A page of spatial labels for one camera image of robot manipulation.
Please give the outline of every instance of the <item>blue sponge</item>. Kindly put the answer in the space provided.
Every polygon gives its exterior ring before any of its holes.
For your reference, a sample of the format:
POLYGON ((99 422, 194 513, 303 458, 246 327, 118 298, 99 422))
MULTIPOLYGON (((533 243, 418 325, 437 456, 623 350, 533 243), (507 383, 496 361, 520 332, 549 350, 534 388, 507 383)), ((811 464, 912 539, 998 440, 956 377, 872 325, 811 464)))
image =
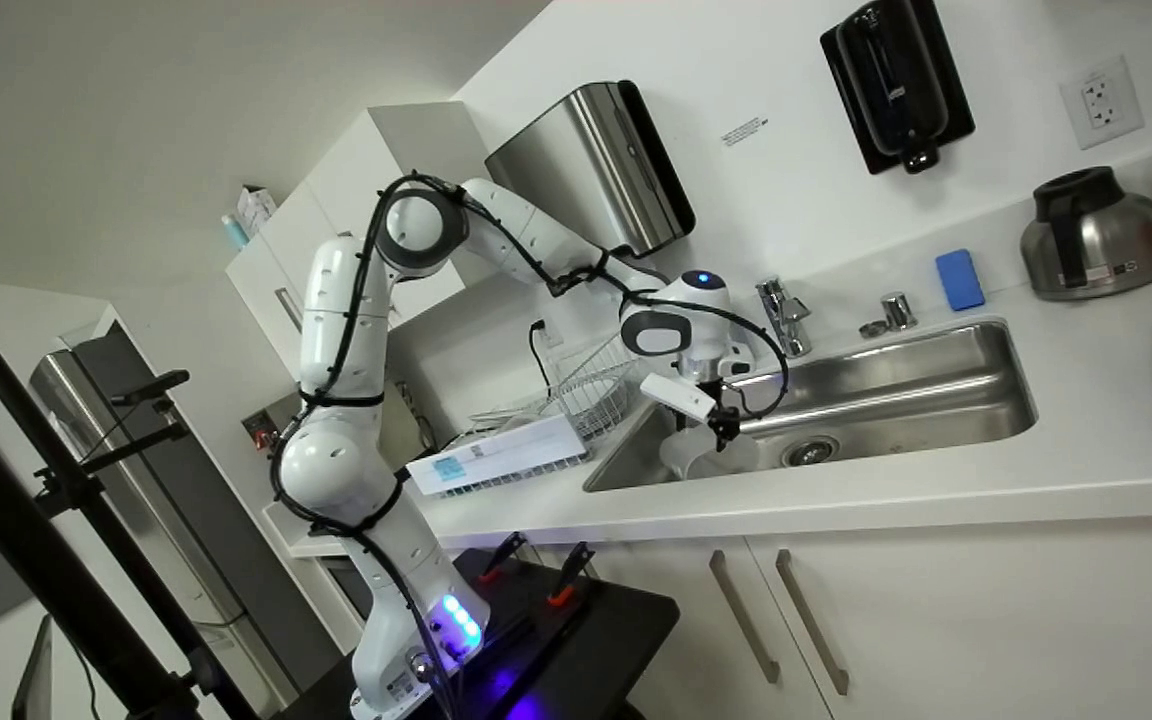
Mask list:
POLYGON ((951 312, 966 312, 983 305, 971 253, 956 248, 934 255, 940 286, 951 312))

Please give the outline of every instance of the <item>cabinet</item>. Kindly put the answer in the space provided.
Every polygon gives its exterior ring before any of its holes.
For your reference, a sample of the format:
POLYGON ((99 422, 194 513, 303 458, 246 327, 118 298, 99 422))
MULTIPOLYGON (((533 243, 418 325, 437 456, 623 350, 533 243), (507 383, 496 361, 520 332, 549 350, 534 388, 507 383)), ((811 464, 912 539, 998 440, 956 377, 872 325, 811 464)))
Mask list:
MULTIPOLYGON (((286 372, 297 372, 297 325, 315 248, 337 233, 365 234, 376 190, 406 169, 443 178, 484 176, 484 145, 465 103, 400 103, 365 110, 233 261, 229 278, 286 372)), ((392 327, 414 319, 481 274, 484 268, 465 261, 392 286, 392 327)))
POLYGON ((1152 521, 753 539, 753 554, 835 720, 1152 715, 1152 521))
POLYGON ((742 539, 599 549, 596 571, 680 604, 630 697, 645 715, 826 720, 742 539))
POLYGON ((1152 715, 1152 521, 614 543, 596 571, 680 604, 651 720, 1152 715))

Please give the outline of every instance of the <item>stainless steel sink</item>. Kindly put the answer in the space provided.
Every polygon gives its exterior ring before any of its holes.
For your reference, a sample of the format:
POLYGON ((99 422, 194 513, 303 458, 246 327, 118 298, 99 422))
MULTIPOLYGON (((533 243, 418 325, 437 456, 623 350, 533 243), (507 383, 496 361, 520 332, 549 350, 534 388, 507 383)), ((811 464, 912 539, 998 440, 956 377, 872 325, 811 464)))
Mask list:
MULTIPOLYGON (((753 417, 776 388, 778 372, 735 379, 726 404, 753 417)), ((683 478, 989 444, 1032 422, 1008 325, 966 325, 792 368, 776 411, 742 421, 738 434, 683 478)), ((675 427, 675 417, 648 411, 584 488, 675 484, 658 464, 658 440, 675 427)))

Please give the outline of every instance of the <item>cable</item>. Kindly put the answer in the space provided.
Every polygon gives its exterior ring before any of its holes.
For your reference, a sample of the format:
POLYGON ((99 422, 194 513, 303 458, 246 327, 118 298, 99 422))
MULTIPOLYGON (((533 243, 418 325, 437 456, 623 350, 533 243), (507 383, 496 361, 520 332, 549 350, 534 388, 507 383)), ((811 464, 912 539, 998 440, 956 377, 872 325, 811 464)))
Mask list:
POLYGON ((753 417, 742 388, 732 388, 742 417, 753 417))
POLYGON ((688 298, 655 298, 655 294, 630 292, 630 286, 623 286, 605 262, 596 262, 596 268, 575 268, 575 270, 599 274, 605 282, 610 282, 610 286, 621 292, 623 305, 708 312, 708 314, 719 314, 719 319, 753 332, 753 335, 755 335, 760 342, 767 342, 767 350, 776 356, 776 363, 778 363, 778 388, 776 388, 770 404, 764 404, 760 411, 747 411, 747 404, 742 404, 742 397, 738 397, 738 411, 742 411, 747 421, 764 421, 764 417, 770 417, 770 411, 782 404, 782 397, 789 397, 789 361, 782 361, 778 342, 776 342, 760 325, 753 325, 753 319, 742 319, 742 314, 735 314, 735 312, 726 312, 726 307, 708 307, 708 305, 688 305, 688 298))
POLYGON ((429 623, 423 623, 423 610, 414 606, 414 591, 406 589, 406 578, 404 578, 404 571, 396 566, 396 561, 392 561, 370 537, 358 530, 355 539, 365 543, 367 554, 376 554, 376 564, 385 566, 385 574, 392 574, 392 583, 396 583, 400 595, 406 599, 414 637, 418 637, 423 654, 429 654, 429 665, 430 665, 430 685, 429 685, 429 689, 430 689, 438 710, 443 710, 449 720, 460 720, 460 697, 449 697, 450 676, 449 676, 449 667, 443 667, 443 651, 437 646, 437 638, 430 638, 430 633, 429 633, 429 623))
POLYGON ((83 680, 86 680, 86 708, 92 708, 92 720, 99 720, 92 660, 86 660, 79 646, 70 646, 70 651, 79 654, 79 667, 83 667, 83 680))
POLYGON ((83 667, 83 685, 86 685, 86 710, 92 710, 92 720, 99 720, 99 697, 96 697, 96 676, 92 676, 92 660, 79 651, 79 645, 62 633, 62 638, 67 638, 67 646, 70 646, 70 654, 79 660, 79 667, 83 667))
POLYGON ((534 332, 543 332, 543 319, 534 319, 534 325, 527 327, 527 350, 533 350, 534 372, 539 372, 539 379, 543 379, 543 397, 552 400, 552 379, 549 379, 549 368, 543 368, 543 361, 539 361, 539 350, 534 350, 534 332))
POLYGON ((370 270, 376 234, 381 234, 381 225, 385 225, 385 212, 386 212, 386 194, 392 194, 400 184, 406 184, 406 178, 423 178, 423 184, 437 186, 437 190, 450 190, 449 184, 438 184, 438 178, 430 178, 430 176, 418 176, 418 170, 406 170, 406 176, 392 178, 386 186, 381 186, 381 205, 376 205, 376 212, 370 212, 370 221, 367 221, 367 234, 365 234, 365 248, 358 248, 358 268, 355 268, 355 274, 353 274, 353 294, 346 294, 346 312, 343 312, 343 332, 340 332, 340 342, 337 342, 337 361, 330 361, 326 379, 324 379, 318 388, 299 391, 299 397, 303 397, 303 411, 297 411, 292 422, 286 422, 286 427, 280 431, 280 440, 274 440, 274 452, 272 452, 272 484, 274 484, 274 494, 280 494, 299 521, 326 522, 326 529, 337 529, 337 530, 355 537, 355 539, 365 543, 365 551, 376 554, 376 564, 385 566, 385 574, 392 574, 392 583, 396 583, 400 595, 406 599, 414 637, 418 637, 418 645, 423 645, 423 651, 429 651, 429 665, 430 665, 430 685, 429 685, 429 689, 430 689, 438 710, 443 710, 449 720, 456 720, 460 708, 456 708, 456 697, 449 697, 450 680, 449 680, 443 654, 438 654, 438 646, 437 646, 437 638, 430 638, 430 633, 429 633, 429 623, 423 623, 423 610, 418 610, 411 589, 404 583, 400 566, 392 564, 392 554, 386 554, 376 539, 367 539, 367 530, 365 530, 365 522, 376 522, 386 509, 381 509, 381 513, 376 513, 370 521, 365 521, 358 529, 343 529, 343 522, 337 522, 337 521, 326 521, 326 517, 315 517, 315 513, 299 509, 297 499, 286 499, 286 494, 285 494, 285 484, 280 484, 285 444, 299 431, 299 422, 303 422, 318 404, 340 404, 340 400, 330 400, 326 391, 337 388, 337 379, 340 379, 340 372, 343 372, 343 361, 346 361, 346 346, 353 346, 353 335, 355 335, 355 319, 358 319, 358 305, 365 305, 365 282, 367 282, 367 270, 370 270))
POLYGON ((510 234, 510 229, 504 229, 501 217, 492 217, 481 198, 471 198, 471 194, 460 190, 460 205, 465 205, 469 212, 477 212, 481 221, 486 221, 486 225, 510 243, 510 253, 520 253, 520 261, 534 270, 534 278, 539 278, 552 294, 564 294, 564 292, 580 278, 575 270, 569 270, 569 274, 561 274, 561 278, 549 274, 543 262, 525 248, 525 240, 510 234))

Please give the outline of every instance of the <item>robotic arm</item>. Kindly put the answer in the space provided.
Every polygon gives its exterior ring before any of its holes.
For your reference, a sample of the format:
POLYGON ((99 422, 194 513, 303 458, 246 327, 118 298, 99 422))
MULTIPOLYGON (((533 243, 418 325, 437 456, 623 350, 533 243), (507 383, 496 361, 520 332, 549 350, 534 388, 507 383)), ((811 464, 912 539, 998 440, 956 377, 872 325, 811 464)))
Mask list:
POLYGON ((698 409, 692 391, 732 356, 726 325, 714 314, 723 282, 711 270, 663 282, 486 178, 449 186, 411 170, 381 190, 365 243, 326 240, 311 261, 303 411, 274 452, 274 491, 315 529, 355 539, 346 554, 370 589, 370 617, 353 651, 355 720, 400 720, 438 697, 481 651, 492 619, 381 458, 392 282, 437 270, 460 243, 481 243, 507 274, 539 278, 555 294, 591 274, 639 294, 623 314, 623 342, 645 356, 688 346, 688 379, 658 379, 663 391, 651 391, 688 417, 711 421, 714 409, 698 409))

